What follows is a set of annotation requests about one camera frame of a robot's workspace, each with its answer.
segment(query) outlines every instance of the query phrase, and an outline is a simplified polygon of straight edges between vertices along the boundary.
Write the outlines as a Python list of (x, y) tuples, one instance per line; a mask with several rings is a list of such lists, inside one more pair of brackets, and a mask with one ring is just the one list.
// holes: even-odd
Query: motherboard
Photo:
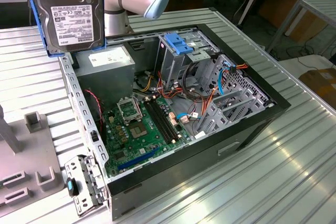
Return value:
[(110, 176), (191, 141), (163, 97), (123, 100), (105, 111), (103, 117), (106, 121), (106, 149), (110, 157), (105, 168)]

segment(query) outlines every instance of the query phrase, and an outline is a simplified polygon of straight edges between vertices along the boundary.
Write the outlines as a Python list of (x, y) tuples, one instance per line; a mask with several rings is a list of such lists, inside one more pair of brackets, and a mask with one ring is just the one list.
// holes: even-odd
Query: hard drive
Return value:
[(104, 45), (103, 0), (34, 0), (34, 4), (50, 55)]

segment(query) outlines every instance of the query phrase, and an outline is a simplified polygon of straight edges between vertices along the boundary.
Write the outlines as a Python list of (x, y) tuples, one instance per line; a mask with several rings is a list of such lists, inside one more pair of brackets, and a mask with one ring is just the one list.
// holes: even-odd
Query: white label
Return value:
[(205, 136), (204, 131), (199, 132), (197, 135), (195, 135), (196, 139), (199, 139), (200, 137)]
[(320, 73), (320, 74), (327, 80), (333, 79), (332, 75), (329, 73)]
[(193, 112), (193, 113), (191, 114), (191, 116), (192, 116), (193, 118), (198, 118), (198, 113), (197, 113), (197, 112)]
[(51, 12), (60, 46), (93, 41), (91, 5), (53, 6)]
[(125, 53), (122, 47), (115, 47), (109, 51), (91, 54), (89, 56), (89, 59), (94, 67), (131, 60), (131, 58)]

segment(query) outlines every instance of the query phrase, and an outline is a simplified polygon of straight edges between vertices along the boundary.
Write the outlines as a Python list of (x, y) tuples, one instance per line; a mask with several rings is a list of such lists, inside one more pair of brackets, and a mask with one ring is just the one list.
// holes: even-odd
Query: chipset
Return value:
[(129, 130), (131, 131), (132, 136), (134, 138), (147, 135), (147, 130), (145, 128), (145, 125), (142, 122), (132, 123), (129, 126)]

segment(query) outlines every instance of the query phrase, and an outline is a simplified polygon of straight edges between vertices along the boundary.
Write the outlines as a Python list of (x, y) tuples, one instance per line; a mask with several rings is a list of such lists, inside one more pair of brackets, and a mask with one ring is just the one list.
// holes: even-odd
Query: ribbed metal surface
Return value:
[[(135, 31), (206, 23), (291, 104), (252, 145), (118, 220), (119, 223), (336, 221), (336, 118), (247, 36), (209, 9), (130, 18)], [(5, 118), (46, 113), (61, 167), (85, 153), (56, 59), (36, 28), (0, 32), (0, 103)], [(5, 216), (1, 223), (107, 223), (106, 208), (77, 217), (65, 190)]]
[(336, 0), (301, 0), (302, 6), (336, 27)]

